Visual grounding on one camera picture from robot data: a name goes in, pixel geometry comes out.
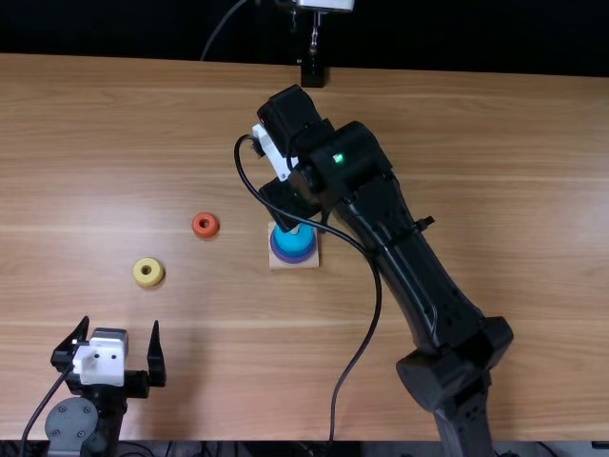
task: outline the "yellow ring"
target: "yellow ring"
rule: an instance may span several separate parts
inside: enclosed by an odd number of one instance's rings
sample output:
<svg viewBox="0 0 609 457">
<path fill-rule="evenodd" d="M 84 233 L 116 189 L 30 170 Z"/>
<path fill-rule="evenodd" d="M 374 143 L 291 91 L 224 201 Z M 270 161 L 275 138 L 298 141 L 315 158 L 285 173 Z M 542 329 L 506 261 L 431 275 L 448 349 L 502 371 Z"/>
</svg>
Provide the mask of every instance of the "yellow ring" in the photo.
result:
<svg viewBox="0 0 609 457">
<path fill-rule="evenodd" d="M 156 259 L 145 257 L 133 266 L 133 279 L 143 288 L 151 288 L 161 282 L 165 269 Z"/>
</svg>

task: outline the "wooden table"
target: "wooden table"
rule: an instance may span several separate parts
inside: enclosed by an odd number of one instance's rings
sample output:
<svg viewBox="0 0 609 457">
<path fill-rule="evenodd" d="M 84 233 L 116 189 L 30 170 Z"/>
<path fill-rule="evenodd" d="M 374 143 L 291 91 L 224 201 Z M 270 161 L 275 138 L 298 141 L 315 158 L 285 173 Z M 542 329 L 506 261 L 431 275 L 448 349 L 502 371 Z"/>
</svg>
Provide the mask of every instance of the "wooden table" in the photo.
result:
<svg viewBox="0 0 609 457">
<path fill-rule="evenodd" d="M 413 215 L 438 221 L 425 234 L 447 270 L 514 330 L 493 371 L 494 437 L 606 439 L 609 81 L 331 76 L 309 91 L 320 113 L 376 133 Z M 269 216 L 232 159 L 257 108 L 298 81 L 291 67 L 0 57 L 1 438 L 20 436 L 57 376 L 53 348 L 85 314 L 129 330 L 131 368 L 161 322 L 167 387 L 129 403 L 123 438 L 327 437 L 334 383 L 372 316 L 368 267 L 326 236 L 321 268 L 270 271 Z M 257 184 L 272 176 L 253 152 L 245 166 Z M 214 240 L 190 230 L 201 211 L 220 218 Z M 144 256 L 167 267 L 156 290 L 131 276 Z M 395 373 L 412 349 L 387 292 L 338 439 L 437 439 Z"/>
</svg>

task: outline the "blue ring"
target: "blue ring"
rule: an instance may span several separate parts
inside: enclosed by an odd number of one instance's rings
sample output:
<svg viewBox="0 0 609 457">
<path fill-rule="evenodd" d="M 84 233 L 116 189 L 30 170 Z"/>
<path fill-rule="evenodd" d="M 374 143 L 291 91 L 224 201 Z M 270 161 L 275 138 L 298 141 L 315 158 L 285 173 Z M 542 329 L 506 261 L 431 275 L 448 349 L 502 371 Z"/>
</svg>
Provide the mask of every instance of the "blue ring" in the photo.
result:
<svg viewBox="0 0 609 457">
<path fill-rule="evenodd" d="M 298 233 L 283 232 L 275 227 L 271 235 L 274 248 L 284 257 L 298 258 L 308 256 L 315 249 L 315 231 L 312 226 L 300 224 Z"/>
</svg>

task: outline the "cable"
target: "cable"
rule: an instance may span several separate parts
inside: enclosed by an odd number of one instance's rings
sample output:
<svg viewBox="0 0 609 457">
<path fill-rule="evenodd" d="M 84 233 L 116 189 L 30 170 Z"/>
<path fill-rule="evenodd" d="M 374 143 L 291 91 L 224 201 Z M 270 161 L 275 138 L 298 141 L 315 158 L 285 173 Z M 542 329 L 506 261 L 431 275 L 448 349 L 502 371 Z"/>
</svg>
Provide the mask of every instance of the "cable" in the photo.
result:
<svg viewBox="0 0 609 457">
<path fill-rule="evenodd" d="M 165 457 L 168 457 L 169 452 L 171 451 L 171 447 L 173 446 L 173 442 L 170 441 L 169 444 L 167 445 L 167 450 L 165 451 Z"/>
<path fill-rule="evenodd" d="M 544 448 L 544 449 L 545 449 L 545 450 L 548 452 L 548 454 L 550 454 L 552 457 L 559 457 L 559 455 L 558 455 L 556 452 L 554 452 L 554 451 L 553 451 L 553 450 L 550 448 L 550 446 L 546 445 L 545 443 L 543 443 L 543 442 L 541 442 L 541 441 L 536 441 L 536 443 L 537 443 L 538 445 L 540 445 L 541 447 L 543 447 L 543 448 Z"/>
<path fill-rule="evenodd" d="M 218 35 L 218 33 L 220 32 L 222 27 L 225 26 L 226 21 L 228 19 L 230 19 L 230 16 L 232 16 L 233 13 L 236 10 L 238 10 L 240 7 L 242 7 L 246 2 L 247 2 L 247 0 L 239 0 L 237 3 L 235 3 L 232 6 L 232 8 L 230 10 L 228 10 L 226 12 L 225 17 L 222 18 L 222 20 L 218 23 L 218 25 L 213 30 L 213 32 L 209 35 L 209 38 L 207 38 L 206 46 L 203 48 L 203 52 L 201 52 L 201 57 L 199 57 L 200 61 L 206 60 L 207 53 L 209 52 L 209 48 L 211 48 L 211 44 L 213 43 L 213 40 L 216 39 L 216 36 Z"/>
<path fill-rule="evenodd" d="M 209 449 L 207 448 L 207 443 L 205 441 L 201 442 L 201 457 L 204 457 L 204 455 L 208 455 L 209 457 L 213 457 L 211 455 L 211 452 L 209 452 Z"/>
<path fill-rule="evenodd" d="M 72 370 L 72 364 L 69 364 L 68 367 L 66 369 L 64 369 L 64 372 L 61 373 L 59 378 L 57 378 L 57 381 L 55 381 L 55 384 L 53 384 L 51 386 L 49 392 L 47 392 L 47 395 L 45 395 L 45 398 L 42 399 L 42 402 L 40 402 L 40 405 L 38 405 L 38 407 L 36 408 L 34 413 L 31 415 L 31 418 L 29 419 L 29 422 L 26 425 L 26 428 L 23 430 L 23 435 L 21 436 L 21 446 L 19 447 L 19 457 L 26 456 L 26 443 L 28 442 L 29 431 L 34 426 L 36 419 L 38 419 L 38 416 L 40 415 L 42 410 L 45 408 L 45 406 L 49 402 L 50 398 L 57 391 L 57 389 L 61 386 L 61 384 L 66 380 L 66 378 L 68 377 L 71 370 Z"/>
<path fill-rule="evenodd" d="M 119 444 L 138 447 L 140 449 L 143 449 L 143 450 L 147 451 L 152 457 L 156 457 L 154 452 L 152 452 L 152 450 L 150 450 L 149 447 L 146 447 L 144 445 L 140 445 L 139 443 L 133 443 L 132 441 L 122 441 Z"/>
<path fill-rule="evenodd" d="M 330 432 L 329 432 L 329 436 L 328 436 L 328 440 L 327 440 L 328 441 L 327 448 L 329 451 L 332 448 L 332 445 L 334 444 L 334 427 L 335 427 L 335 422 L 336 422 L 336 401 L 337 401 L 337 398 L 339 395 L 339 391 L 341 390 L 341 386 L 343 385 L 344 380 L 349 375 L 349 372 L 351 372 L 351 369 L 353 369 L 353 367 L 355 367 L 355 364 L 358 363 L 358 360 L 360 360 L 360 357 L 362 357 L 363 352 L 368 347 L 368 344 L 370 343 L 370 340 L 372 339 L 372 335 L 374 335 L 374 331 L 377 328 L 377 324 L 379 323 L 379 318 L 381 317 L 381 308 L 383 305 L 383 291 L 382 291 L 382 285 L 381 285 L 381 275 L 379 274 L 379 269 L 377 268 L 377 266 L 374 264 L 374 262 L 368 255 L 368 252 L 366 251 L 366 249 L 360 243 L 355 241 L 353 238 L 351 238 L 346 233 L 344 233 L 340 230 L 337 230 L 337 229 L 329 226 L 328 224 L 322 224 L 317 221 L 311 221 L 309 219 L 304 219 L 302 217 L 299 217 L 299 216 L 292 214 L 290 212 L 287 212 L 279 207 L 276 207 L 275 205 L 273 205 L 272 203 L 267 201 L 258 192 L 258 190 L 256 190 L 256 188 L 254 188 L 253 185 L 249 182 L 249 180 L 247 179 L 247 176 L 246 176 L 246 172 L 244 171 L 243 165 L 241 164 L 240 150 L 241 150 L 241 144 L 245 140 L 251 140 L 255 144 L 258 141 L 258 139 L 252 135 L 243 135 L 242 137 L 240 137 L 237 140 L 237 143 L 235 143 L 235 150 L 234 150 L 235 167 L 237 168 L 239 177 L 241 178 L 243 183 L 246 185 L 247 190 L 249 190 L 249 193 L 251 193 L 256 200 L 258 200 L 260 203 L 265 205 L 267 208 L 272 209 L 276 212 L 279 212 L 280 214 L 282 214 L 285 217 L 289 217 L 290 219 L 300 222 L 301 224 L 309 224 L 310 226 L 315 227 L 317 229 L 325 230 L 328 233 L 332 233 L 334 236 L 337 236 L 337 237 L 341 238 L 342 240 L 346 241 L 353 248 L 357 249 L 363 255 L 363 257 L 365 257 L 365 260 L 368 262 L 368 265 L 370 266 L 370 270 L 372 271 L 372 276 L 374 277 L 374 287 L 376 290 L 376 301 L 375 301 L 375 305 L 374 305 L 374 316 L 372 317 L 372 321 L 370 321 L 370 327 L 368 328 L 368 332 L 364 336 L 362 343 L 360 344 L 360 347 L 355 352 L 355 355 L 349 361 L 349 363 L 345 367 L 343 373 L 341 374 L 341 377 L 337 381 L 336 386 L 334 387 L 334 392 L 332 392 L 332 402 L 330 403 Z"/>
</svg>

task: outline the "small wooden block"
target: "small wooden block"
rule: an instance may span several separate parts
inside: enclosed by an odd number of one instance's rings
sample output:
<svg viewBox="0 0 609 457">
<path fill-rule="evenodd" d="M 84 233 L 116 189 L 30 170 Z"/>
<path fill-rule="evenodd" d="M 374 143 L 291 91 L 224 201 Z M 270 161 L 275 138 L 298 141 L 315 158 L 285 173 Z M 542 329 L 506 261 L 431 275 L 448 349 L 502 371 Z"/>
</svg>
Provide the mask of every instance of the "small wooden block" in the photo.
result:
<svg viewBox="0 0 609 457">
<path fill-rule="evenodd" d="M 317 268 L 320 265 L 320 252 L 318 249 L 319 238 L 317 237 L 317 229 L 313 228 L 315 232 L 315 250 L 311 254 L 311 256 L 306 259 L 304 262 L 300 264 L 289 264 L 288 262 L 284 262 L 279 259 L 273 252 L 273 249 L 270 248 L 270 235 L 273 233 L 275 229 L 275 223 L 268 223 L 268 266 L 271 269 L 275 268 Z"/>
</svg>

